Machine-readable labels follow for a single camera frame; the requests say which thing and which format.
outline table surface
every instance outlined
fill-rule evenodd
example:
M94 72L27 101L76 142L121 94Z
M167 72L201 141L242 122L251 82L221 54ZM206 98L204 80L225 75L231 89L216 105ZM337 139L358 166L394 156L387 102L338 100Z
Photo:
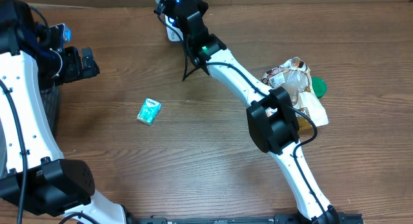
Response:
M87 162L106 197L139 218L296 212L280 169L253 144L241 102L202 71L181 82L181 46L151 8L43 14L50 25L66 23L72 44L90 46L101 69L61 87L56 140L66 158ZM217 6L204 21L256 77L299 56L327 82L330 123L303 150L338 211L411 223L411 3ZM136 121L146 97L163 104L151 127ZM16 210L0 202L0 223L13 223Z

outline teal packet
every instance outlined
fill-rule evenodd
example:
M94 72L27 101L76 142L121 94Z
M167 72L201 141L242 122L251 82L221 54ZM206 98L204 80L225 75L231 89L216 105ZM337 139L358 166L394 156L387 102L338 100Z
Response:
M153 99L146 98L142 105L141 111L137 115L137 119L147 125L152 125L155 117L162 108L162 104Z

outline small packet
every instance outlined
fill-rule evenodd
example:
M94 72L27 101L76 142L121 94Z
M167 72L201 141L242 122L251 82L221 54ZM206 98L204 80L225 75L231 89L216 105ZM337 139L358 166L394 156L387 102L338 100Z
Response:
M312 88L310 68L300 58L289 59L283 65L265 72L262 82L274 89L283 87L290 94L292 106L306 114L317 127L328 124L325 109ZM267 110L267 115L274 112ZM311 127L306 119L296 115L300 130Z
M147 125L152 125L161 108L161 103L154 101L153 99L146 98L142 105L141 111L137 115L137 119Z

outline round green lid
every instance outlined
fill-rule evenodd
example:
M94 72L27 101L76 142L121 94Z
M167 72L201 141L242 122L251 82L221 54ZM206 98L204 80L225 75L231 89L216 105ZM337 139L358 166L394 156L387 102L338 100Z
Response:
M314 89L314 93L316 94L317 98L322 98L324 94L327 92L327 85L320 77L313 77L311 81L312 88Z

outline plastic bag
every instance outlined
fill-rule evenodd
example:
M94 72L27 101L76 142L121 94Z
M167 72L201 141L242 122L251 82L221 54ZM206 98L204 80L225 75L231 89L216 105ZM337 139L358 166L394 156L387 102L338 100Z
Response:
M269 70L262 82L274 89L283 87L290 94L293 107L306 114L317 127L328 124L325 109L312 88L310 68L300 58L289 59L283 65ZM274 112L267 110L267 115ZM311 124L298 114L297 120L300 130L311 128Z

